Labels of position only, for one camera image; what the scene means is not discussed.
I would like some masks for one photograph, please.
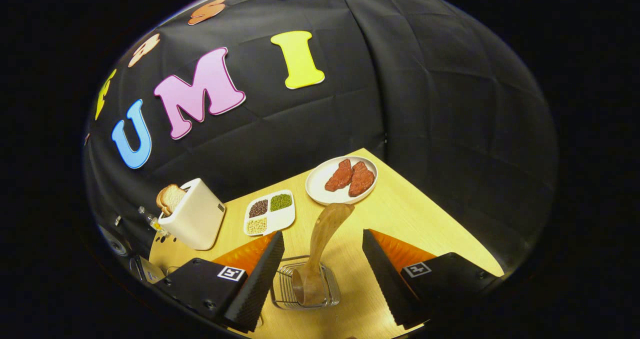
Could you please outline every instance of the toast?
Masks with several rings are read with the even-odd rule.
[[[155,197],[155,204],[162,210],[165,217],[171,216],[185,197],[186,191],[176,184],[170,184],[166,188],[160,190]]]

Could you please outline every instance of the yellow letter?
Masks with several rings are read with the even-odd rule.
[[[98,120],[98,116],[100,115],[100,112],[103,110],[103,106],[105,106],[105,95],[107,95],[107,91],[109,91],[109,84],[112,82],[112,78],[116,74],[116,70],[118,69],[114,69],[111,72],[111,75],[109,75],[109,77],[107,78],[107,81],[104,82],[104,85],[98,92],[98,106],[95,108],[95,120]]]
[[[311,33],[302,30],[287,31],[271,37],[271,42],[282,49],[288,70],[284,85],[289,89],[313,86],[325,80],[325,73],[316,68],[311,57],[307,43],[309,39]]]

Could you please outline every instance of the wooden spoon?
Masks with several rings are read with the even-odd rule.
[[[325,301],[325,289],[322,273],[320,273],[320,257],[329,239],[338,227],[345,222],[354,211],[352,204],[332,203],[327,205],[315,221],[311,233],[309,260],[293,270],[291,282],[295,300],[304,307],[312,307]]]

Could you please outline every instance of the white plate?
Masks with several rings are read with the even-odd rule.
[[[282,209],[272,211],[272,198],[274,196],[280,194],[288,194],[291,197],[291,205],[288,207],[283,207]],[[267,200],[267,212],[261,215],[256,215],[252,218],[249,218],[249,212],[251,211],[251,207],[254,206],[257,202],[261,200]],[[254,219],[267,218],[267,229],[264,232],[257,232],[256,234],[249,234],[247,232],[247,223]],[[242,225],[242,230],[244,230],[244,234],[247,235],[265,235],[276,230],[281,230],[292,225],[293,221],[296,218],[296,203],[293,199],[293,193],[289,189],[275,191],[274,193],[270,193],[269,195],[265,195],[263,197],[256,198],[252,200],[249,205],[246,206],[246,212],[244,213],[244,224]]]
[[[364,193],[356,197],[349,196],[349,188],[351,184],[336,191],[329,191],[325,189],[325,184],[327,184],[336,170],[338,170],[338,164],[345,159],[349,159],[351,161],[352,168],[358,162],[364,162],[366,168],[372,171],[373,175],[375,176],[375,178],[373,179],[373,184],[371,184],[371,186],[366,189]],[[306,184],[304,184],[304,186],[306,188],[306,193],[311,197],[311,199],[322,205],[329,205],[330,203],[354,204],[366,198],[376,186],[377,182],[378,168],[372,161],[366,159],[366,157],[347,155],[334,157],[333,159],[329,159],[324,163],[316,166],[316,168],[311,171],[311,173],[309,173],[309,176],[306,177]]]

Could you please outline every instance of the blue letter u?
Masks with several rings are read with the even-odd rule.
[[[124,136],[124,120],[120,120],[111,132],[111,139],[116,143],[118,152],[126,166],[137,170],[147,162],[151,154],[151,135],[142,118],[142,99],[136,100],[126,111],[126,117],[133,121],[133,128],[140,138],[140,147],[136,151],[131,149],[127,137]]]

